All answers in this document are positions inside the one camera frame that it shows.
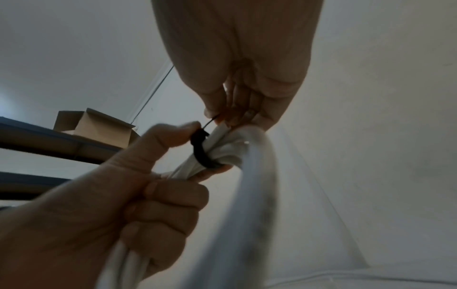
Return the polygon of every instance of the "cardboard box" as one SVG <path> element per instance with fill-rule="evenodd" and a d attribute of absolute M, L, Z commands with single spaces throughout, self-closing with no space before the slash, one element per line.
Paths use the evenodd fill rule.
<path fill-rule="evenodd" d="M 134 127 L 134 125 L 93 109 L 61 110 L 54 124 L 55 131 L 96 140 L 123 149 L 139 137 L 132 129 Z"/>

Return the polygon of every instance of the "person's left hand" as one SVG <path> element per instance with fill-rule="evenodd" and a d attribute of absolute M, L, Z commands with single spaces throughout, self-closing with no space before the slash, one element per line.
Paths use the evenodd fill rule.
<path fill-rule="evenodd" d="M 151 258 L 149 275 L 170 267 L 208 190 L 194 181 L 162 179 L 151 169 L 198 128 L 198 122 L 156 125 L 94 171 L 1 212 L 0 288 L 93 288 L 119 238 Z"/>

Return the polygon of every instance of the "cord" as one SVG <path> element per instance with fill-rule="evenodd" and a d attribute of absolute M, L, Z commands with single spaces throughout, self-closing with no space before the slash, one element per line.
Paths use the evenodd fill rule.
<path fill-rule="evenodd" d="M 277 173 L 273 148 L 254 126 L 234 131 L 221 124 L 202 144 L 214 161 L 243 171 L 235 201 L 185 289 L 259 289 L 276 217 Z M 205 170 L 194 155 L 170 176 L 188 179 Z M 96 289 L 135 289 L 149 259 L 118 241 L 97 280 Z"/>

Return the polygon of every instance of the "wire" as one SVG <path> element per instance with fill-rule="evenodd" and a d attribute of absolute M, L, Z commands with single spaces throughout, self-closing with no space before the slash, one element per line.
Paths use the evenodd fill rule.
<path fill-rule="evenodd" d="M 261 288 L 276 218 L 273 148 L 260 128 L 245 126 L 230 131 L 221 124 L 203 142 L 203 149 L 211 159 L 239 167 L 243 175 L 228 216 L 184 288 Z M 188 179 L 204 169 L 191 155 L 170 178 Z M 129 251 L 118 241 L 95 288 L 135 289 L 148 263 L 148 258 Z"/>

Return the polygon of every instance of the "person's right hand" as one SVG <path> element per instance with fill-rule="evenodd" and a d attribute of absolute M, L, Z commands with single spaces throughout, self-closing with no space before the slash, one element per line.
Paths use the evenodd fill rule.
<path fill-rule="evenodd" d="M 207 117 L 265 130 L 279 121 L 308 70 L 322 0 L 152 3 L 171 60 Z"/>

